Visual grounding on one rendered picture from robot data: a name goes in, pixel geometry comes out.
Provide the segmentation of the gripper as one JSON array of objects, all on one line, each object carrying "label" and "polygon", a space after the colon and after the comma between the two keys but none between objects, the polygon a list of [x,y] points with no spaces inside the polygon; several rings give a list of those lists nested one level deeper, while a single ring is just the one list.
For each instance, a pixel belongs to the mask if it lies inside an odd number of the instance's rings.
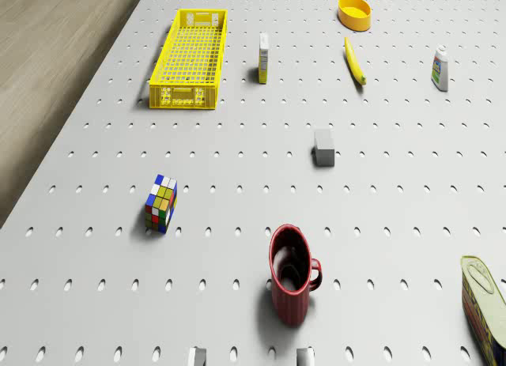
[{"label": "gripper", "polygon": [[[270,363],[268,366],[274,366],[275,350],[269,349]],[[187,366],[207,366],[206,365],[206,349],[197,346],[191,347],[189,350]],[[296,351],[296,366],[315,366],[315,354],[311,347],[300,348]]]}]

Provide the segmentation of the red mug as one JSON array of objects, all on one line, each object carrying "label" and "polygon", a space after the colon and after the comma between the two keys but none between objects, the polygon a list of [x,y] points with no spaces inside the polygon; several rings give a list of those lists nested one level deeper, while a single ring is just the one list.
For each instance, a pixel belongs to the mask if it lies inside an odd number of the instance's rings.
[{"label": "red mug", "polygon": [[302,231],[284,224],[274,232],[269,249],[271,294],[275,311],[288,326],[299,326],[308,312],[309,293],[322,283],[323,272]]}]

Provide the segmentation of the puzzle cube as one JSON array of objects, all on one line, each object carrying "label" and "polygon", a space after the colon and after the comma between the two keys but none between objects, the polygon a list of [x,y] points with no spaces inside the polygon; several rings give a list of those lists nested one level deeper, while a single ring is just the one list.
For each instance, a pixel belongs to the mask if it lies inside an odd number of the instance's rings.
[{"label": "puzzle cube", "polygon": [[145,203],[145,226],[166,233],[176,203],[176,179],[158,174]]}]

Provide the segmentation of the grey cube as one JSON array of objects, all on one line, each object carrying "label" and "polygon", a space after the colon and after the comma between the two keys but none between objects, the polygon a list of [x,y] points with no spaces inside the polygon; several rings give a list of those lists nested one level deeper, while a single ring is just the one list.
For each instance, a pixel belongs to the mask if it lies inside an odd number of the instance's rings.
[{"label": "grey cube", "polygon": [[316,165],[319,167],[334,167],[334,140],[330,130],[315,130],[314,142]]}]

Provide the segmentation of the yellow basket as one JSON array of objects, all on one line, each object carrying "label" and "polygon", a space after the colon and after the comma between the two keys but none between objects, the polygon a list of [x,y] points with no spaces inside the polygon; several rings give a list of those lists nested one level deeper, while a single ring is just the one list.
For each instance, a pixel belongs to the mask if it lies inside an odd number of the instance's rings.
[{"label": "yellow basket", "polygon": [[226,9],[179,9],[149,80],[149,106],[214,109],[227,35]]}]

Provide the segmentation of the flat-sided can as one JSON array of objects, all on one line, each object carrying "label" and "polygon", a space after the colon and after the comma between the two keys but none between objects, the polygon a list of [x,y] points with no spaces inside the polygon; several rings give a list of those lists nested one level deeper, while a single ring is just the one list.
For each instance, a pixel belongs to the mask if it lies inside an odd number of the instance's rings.
[{"label": "flat-sided can", "polygon": [[463,310],[488,366],[506,366],[506,301],[488,267],[465,255],[462,269]]}]

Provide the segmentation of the yellow and white carton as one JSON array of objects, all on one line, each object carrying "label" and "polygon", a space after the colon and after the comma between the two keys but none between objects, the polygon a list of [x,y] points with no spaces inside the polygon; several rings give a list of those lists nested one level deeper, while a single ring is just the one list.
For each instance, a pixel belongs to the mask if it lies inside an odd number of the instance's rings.
[{"label": "yellow and white carton", "polygon": [[267,83],[267,70],[268,70],[268,59],[269,59],[269,38],[266,32],[259,33],[259,83]]}]

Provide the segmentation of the banana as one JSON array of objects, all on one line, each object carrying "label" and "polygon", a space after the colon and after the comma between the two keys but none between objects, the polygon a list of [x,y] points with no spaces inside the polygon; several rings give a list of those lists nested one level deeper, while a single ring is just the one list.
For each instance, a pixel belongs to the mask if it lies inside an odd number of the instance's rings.
[{"label": "banana", "polygon": [[345,51],[346,51],[346,60],[348,62],[349,68],[356,82],[359,83],[360,85],[366,85],[367,78],[364,75],[362,69],[360,68],[353,46],[349,41],[348,37],[345,38]]}]

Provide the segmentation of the yellow bowl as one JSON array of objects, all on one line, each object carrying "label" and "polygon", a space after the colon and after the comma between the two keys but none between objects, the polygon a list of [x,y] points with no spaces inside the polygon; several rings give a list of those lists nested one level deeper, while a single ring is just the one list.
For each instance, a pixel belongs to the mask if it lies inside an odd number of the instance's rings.
[{"label": "yellow bowl", "polygon": [[338,0],[340,22],[355,32],[370,29],[371,15],[371,7],[365,0]]}]

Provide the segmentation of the small white bottle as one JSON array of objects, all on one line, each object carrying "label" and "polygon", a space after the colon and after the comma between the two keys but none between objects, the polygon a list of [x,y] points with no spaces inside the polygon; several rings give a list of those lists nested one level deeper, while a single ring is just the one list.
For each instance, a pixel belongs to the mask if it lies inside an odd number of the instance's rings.
[{"label": "small white bottle", "polygon": [[442,92],[448,91],[448,62],[449,58],[447,54],[447,48],[441,44],[436,49],[434,55],[431,80],[434,85]]}]

